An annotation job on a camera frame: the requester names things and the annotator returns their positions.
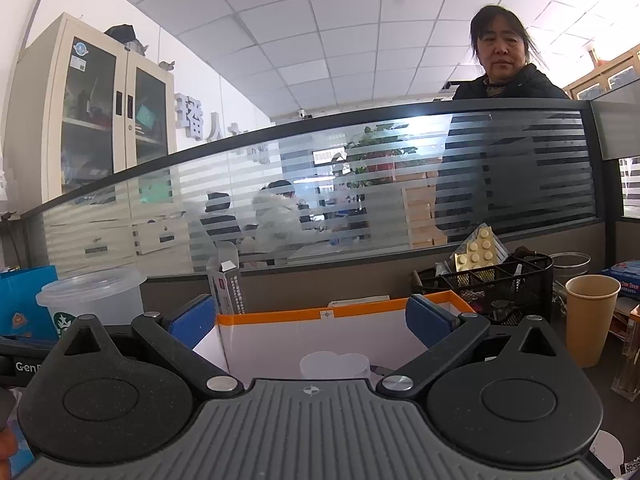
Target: metal ring container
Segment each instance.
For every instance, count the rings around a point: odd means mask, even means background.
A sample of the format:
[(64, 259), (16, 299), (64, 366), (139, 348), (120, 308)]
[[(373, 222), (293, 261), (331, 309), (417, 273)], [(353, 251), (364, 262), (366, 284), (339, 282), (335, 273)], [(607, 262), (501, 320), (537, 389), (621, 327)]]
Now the metal ring container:
[(583, 253), (552, 254), (554, 261), (554, 280), (564, 286), (571, 278), (581, 276), (589, 271), (591, 257)]

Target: human hand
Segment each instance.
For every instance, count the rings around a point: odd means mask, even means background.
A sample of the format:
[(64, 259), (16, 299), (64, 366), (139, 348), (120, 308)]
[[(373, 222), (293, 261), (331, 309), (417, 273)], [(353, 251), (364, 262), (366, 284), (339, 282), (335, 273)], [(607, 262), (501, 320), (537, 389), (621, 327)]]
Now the human hand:
[(8, 426), (0, 432), (0, 480), (11, 480), (9, 457), (18, 452), (18, 441)]

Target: blue bag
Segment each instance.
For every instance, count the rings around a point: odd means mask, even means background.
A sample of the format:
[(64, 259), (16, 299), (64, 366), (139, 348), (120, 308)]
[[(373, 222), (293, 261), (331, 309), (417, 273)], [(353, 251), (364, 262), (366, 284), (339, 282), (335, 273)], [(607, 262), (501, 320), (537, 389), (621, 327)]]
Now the blue bag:
[(57, 279), (54, 266), (0, 273), (0, 335), (58, 339), (47, 307), (36, 303), (42, 287)]

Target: metal screw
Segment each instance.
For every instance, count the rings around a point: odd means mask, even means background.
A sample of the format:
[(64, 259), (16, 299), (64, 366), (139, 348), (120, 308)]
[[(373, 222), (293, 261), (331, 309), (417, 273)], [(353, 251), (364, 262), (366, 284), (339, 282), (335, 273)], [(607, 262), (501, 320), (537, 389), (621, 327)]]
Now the metal screw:
[(238, 386), (238, 380), (228, 375), (218, 375), (207, 381), (207, 388), (212, 392), (232, 392)]
[(389, 375), (382, 379), (382, 385), (392, 392), (405, 392), (414, 387), (414, 380), (406, 375)]

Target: woman's hair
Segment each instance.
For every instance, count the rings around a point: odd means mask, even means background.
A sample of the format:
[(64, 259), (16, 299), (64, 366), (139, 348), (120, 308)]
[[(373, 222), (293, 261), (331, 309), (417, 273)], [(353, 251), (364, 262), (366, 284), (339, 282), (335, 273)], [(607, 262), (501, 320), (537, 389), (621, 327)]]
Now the woman's hair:
[(529, 63), (533, 58), (544, 64), (542, 56), (540, 56), (540, 51), (520, 19), (513, 12), (500, 5), (484, 6), (478, 10), (471, 20), (471, 48), (474, 50), (474, 57), (480, 61), (478, 57), (478, 40), (482, 38), (486, 31), (490, 30), (491, 24), (497, 16), (503, 16), (513, 31), (522, 38), (526, 62)]
[(288, 196), (288, 197), (292, 197), (293, 196), (293, 185), (288, 181), (288, 180), (275, 180), (274, 182), (271, 182), (268, 186), (267, 189), (275, 189), (277, 187), (286, 187), (287, 190), (277, 193), (279, 195), (284, 195), (284, 196)]

